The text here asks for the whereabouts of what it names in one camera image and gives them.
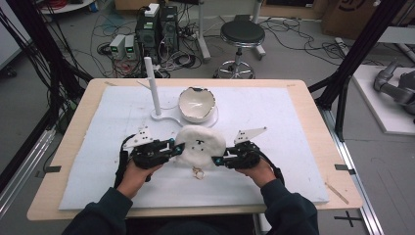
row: white paper sheet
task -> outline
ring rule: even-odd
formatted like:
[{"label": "white paper sheet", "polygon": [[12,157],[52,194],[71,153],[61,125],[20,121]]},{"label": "white paper sheet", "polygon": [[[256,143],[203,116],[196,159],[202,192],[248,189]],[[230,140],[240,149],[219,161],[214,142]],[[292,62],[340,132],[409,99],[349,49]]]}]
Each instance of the white paper sheet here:
[{"label": "white paper sheet", "polygon": [[[177,104],[186,87],[159,87],[162,108]],[[328,194],[308,147],[296,111],[285,88],[212,87],[219,110],[213,127],[227,146],[240,129],[267,127],[252,141],[281,167],[287,188],[311,202],[326,203]],[[120,144],[139,128],[149,126],[153,138],[175,137],[180,126],[151,119],[151,93],[144,87],[109,86],[103,94],[85,140],[73,163],[60,210],[83,209],[114,185]],[[165,164],[133,199],[133,208],[174,208],[263,204],[259,189],[233,169],[214,167],[198,180],[192,169],[173,161]]]}]

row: round stool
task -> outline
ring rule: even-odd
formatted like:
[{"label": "round stool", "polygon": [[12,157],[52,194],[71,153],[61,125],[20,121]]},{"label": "round stool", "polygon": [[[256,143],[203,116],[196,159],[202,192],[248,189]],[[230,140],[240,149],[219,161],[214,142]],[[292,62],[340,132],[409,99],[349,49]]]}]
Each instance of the round stool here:
[{"label": "round stool", "polygon": [[227,61],[216,70],[214,78],[255,78],[253,68],[241,61],[242,48],[259,46],[265,38],[261,26],[250,21],[225,23],[220,29],[220,37],[227,43],[237,46],[235,61]]}]

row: person's arm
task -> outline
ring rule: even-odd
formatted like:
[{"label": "person's arm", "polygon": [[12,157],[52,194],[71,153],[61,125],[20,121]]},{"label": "person's arm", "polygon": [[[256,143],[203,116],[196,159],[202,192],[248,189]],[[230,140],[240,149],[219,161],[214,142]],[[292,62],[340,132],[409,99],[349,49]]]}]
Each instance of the person's arm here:
[{"label": "person's arm", "polygon": [[266,161],[261,160],[256,167],[237,171],[249,176],[260,188],[271,231],[281,235],[319,234],[315,206],[302,195],[290,193]]},{"label": "person's arm", "polygon": [[143,186],[146,177],[159,168],[161,165],[142,169],[131,161],[119,186],[110,188],[98,203],[88,204],[63,234],[125,234],[124,219],[132,206],[131,199]]}]

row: cardboard box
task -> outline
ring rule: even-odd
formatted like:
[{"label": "cardboard box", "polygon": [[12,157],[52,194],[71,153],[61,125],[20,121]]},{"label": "cardboard box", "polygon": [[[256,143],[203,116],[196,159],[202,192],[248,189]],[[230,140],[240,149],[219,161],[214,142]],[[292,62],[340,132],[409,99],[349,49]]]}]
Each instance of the cardboard box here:
[{"label": "cardboard box", "polygon": [[158,0],[115,0],[117,10],[138,10],[141,7],[148,7],[150,3],[158,3]]},{"label": "cardboard box", "polygon": [[313,0],[265,0],[266,5],[312,7]]},{"label": "cardboard box", "polygon": [[[316,19],[321,19],[321,17],[323,16],[323,12],[321,12],[321,8],[324,8],[325,1],[328,1],[328,0],[314,0],[313,7],[311,8],[269,5],[269,4],[266,4],[266,1],[263,1],[259,14],[262,17],[298,18],[298,19],[316,20]],[[318,6],[320,12],[314,10],[315,5]]]},{"label": "cardboard box", "polygon": [[321,22],[323,33],[356,39],[375,10],[373,1],[329,0]]}]

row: caster wheel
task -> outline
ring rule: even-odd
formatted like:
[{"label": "caster wheel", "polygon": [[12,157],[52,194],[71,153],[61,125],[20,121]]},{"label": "caster wheel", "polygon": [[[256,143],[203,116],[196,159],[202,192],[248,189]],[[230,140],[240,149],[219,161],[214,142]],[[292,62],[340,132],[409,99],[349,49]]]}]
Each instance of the caster wheel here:
[{"label": "caster wheel", "polygon": [[213,77],[212,77],[212,78],[219,78],[219,74],[218,74],[218,71],[217,71],[217,70],[214,72],[214,74],[213,74]]}]

